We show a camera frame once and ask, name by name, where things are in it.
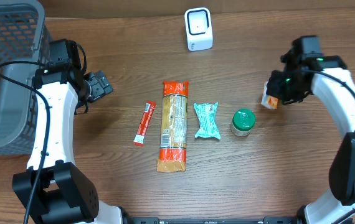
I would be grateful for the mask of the red stick sachet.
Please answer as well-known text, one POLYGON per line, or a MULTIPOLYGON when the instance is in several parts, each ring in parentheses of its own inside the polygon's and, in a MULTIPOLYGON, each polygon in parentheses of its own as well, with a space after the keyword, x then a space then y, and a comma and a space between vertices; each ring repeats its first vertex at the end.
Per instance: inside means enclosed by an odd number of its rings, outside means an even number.
POLYGON ((146 132, 148 130, 149 123, 151 121, 153 112, 155 110, 156 103, 153 101, 147 101, 145 108, 144 108, 144 113, 140 121, 140 125, 138 127, 138 131, 135 135, 133 144, 135 146, 143 146, 144 144, 144 138, 146 136, 146 132))

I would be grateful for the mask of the green lid jar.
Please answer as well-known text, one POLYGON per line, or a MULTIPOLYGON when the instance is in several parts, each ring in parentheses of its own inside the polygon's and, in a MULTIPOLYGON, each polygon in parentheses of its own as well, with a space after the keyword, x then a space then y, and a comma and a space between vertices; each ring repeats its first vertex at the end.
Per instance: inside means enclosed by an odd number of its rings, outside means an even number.
POLYGON ((256 117, 254 113, 249 109, 242 108, 233 115, 230 129, 236 136, 244 137, 250 134, 255 123, 256 117))

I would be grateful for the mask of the teal tissue packet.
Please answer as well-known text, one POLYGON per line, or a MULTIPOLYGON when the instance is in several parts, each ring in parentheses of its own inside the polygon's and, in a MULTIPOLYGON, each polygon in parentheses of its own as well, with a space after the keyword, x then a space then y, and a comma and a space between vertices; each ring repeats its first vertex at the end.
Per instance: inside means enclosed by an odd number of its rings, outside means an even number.
POLYGON ((199 120, 199 130, 195 134, 195 138, 216 138, 221 139, 219 129, 216 124, 216 114, 219 103, 214 104, 194 103, 194 111, 199 120))

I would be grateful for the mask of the red snack package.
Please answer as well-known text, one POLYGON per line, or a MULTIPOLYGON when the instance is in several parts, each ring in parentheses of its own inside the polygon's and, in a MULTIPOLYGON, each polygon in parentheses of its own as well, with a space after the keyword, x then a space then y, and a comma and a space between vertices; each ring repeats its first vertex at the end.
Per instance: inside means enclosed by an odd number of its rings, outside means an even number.
POLYGON ((188 93, 188 82, 163 82, 158 172, 186 170, 188 93))

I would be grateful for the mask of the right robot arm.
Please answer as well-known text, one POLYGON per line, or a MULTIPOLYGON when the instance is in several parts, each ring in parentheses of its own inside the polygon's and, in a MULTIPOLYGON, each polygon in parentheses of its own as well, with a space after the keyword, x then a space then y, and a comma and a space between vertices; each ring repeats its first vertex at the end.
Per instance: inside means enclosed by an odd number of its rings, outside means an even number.
POLYGON ((329 169, 329 189, 298 210, 294 223, 352 223, 355 215, 355 84, 342 58, 325 56, 315 35, 295 39, 280 57, 282 71, 266 82, 261 104, 302 102, 314 95, 325 105, 343 140, 329 169))

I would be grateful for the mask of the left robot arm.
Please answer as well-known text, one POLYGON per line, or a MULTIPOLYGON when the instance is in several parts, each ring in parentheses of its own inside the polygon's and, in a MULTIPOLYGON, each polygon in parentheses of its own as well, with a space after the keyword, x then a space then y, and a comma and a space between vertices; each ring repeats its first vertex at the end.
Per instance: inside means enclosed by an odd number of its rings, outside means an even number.
POLYGON ((25 172, 12 188, 34 223, 111 223, 132 220, 121 207, 100 201, 93 182, 75 165, 73 119, 113 88, 103 72, 87 72, 83 48, 72 40, 49 44, 50 60, 33 77, 37 124, 25 172))

